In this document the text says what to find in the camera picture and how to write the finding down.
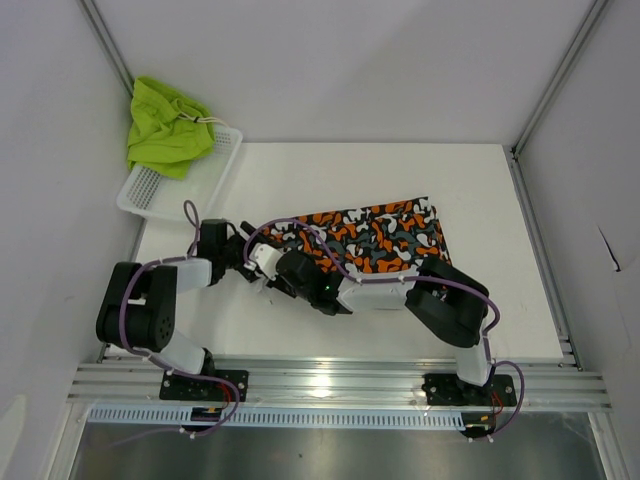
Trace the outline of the white plastic basket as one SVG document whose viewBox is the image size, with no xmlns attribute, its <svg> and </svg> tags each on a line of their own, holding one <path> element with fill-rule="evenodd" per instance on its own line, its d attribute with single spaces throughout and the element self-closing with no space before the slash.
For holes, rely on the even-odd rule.
<svg viewBox="0 0 640 480">
<path fill-rule="evenodd" d="M 216 202 L 243 140 L 235 128 L 217 125 L 214 133 L 213 152 L 193 162 L 184 179 L 135 166 L 116 198 L 117 207 L 145 219 L 181 222 L 185 219 L 183 202 L 191 200 L 199 213 L 207 213 Z"/>
</svg>

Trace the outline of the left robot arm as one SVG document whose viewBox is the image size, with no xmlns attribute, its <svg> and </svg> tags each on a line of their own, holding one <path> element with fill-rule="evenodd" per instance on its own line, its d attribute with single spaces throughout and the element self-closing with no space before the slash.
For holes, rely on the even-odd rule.
<svg viewBox="0 0 640 480">
<path fill-rule="evenodd" d="M 250 279 L 244 244 L 230 222 L 209 219 L 182 256 L 117 263 L 97 316 L 97 338 L 182 375 L 182 388 L 192 398 L 209 398 L 217 387 L 215 363 L 209 350 L 177 330 L 177 298 L 215 285 L 230 269 Z"/>
</svg>

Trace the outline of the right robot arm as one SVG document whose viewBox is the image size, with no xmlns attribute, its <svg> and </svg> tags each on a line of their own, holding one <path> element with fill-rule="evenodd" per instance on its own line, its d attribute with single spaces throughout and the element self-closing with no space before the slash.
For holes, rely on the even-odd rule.
<svg viewBox="0 0 640 480">
<path fill-rule="evenodd" d="M 269 284 L 306 300 L 325 315 L 408 311 L 440 341 L 456 349 L 456 389 L 479 403 L 493 389 L 485 317 L 489 290 L 445 261 L 429 256 L 403 272 L 325 272 L 310 255 L 289 251 L 267 267 Z"/>
</svg>

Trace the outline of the lime green shorts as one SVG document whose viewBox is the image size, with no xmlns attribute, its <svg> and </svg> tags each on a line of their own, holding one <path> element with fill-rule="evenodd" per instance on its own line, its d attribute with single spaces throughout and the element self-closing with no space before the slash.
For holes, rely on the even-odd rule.
<svg viewBox="0 0 640 480">
<path fill-rule="evenodd" d="M 191 165 L 214 150 L 209 109 L 179 90 L 148 76 L 134 81 L 127 166 L 148 168 L 182 180 Z"/>
</svg>

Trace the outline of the orange camouflage shorts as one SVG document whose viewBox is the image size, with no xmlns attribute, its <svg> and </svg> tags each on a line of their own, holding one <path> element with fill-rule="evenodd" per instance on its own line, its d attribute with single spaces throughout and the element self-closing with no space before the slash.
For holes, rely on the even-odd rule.
<svg viewBox="0 0 640 480">
<path fill-rule="evenodd" d="M 332 258 L 352 275 L 417 268 L 429 256 L 451 262 L 436 207 L 427 196 L 296 219 L 311 229 L 281 221 L 262 233 L 285 251 L 310 255 L 324 272 L 337 270 Z"/>
</svg>

